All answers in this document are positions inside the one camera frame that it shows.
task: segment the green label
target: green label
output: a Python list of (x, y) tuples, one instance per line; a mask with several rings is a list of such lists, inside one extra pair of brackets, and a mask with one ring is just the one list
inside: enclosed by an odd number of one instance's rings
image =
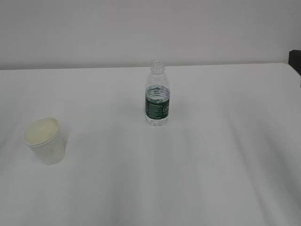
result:
[(146, 115), (151, 119), (164, 119), (168, 116), (169, 99), (163, 103), (153, 103), (145, 98)]

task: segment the plastic water bottle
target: plastic water bottle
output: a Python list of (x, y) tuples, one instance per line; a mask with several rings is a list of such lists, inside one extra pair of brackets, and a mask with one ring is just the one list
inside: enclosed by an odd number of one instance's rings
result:
[(163, 61), (151, 62), (145, 85), (145, 119), (151, 126), (162, 126), (168, 120), (169, 82)]

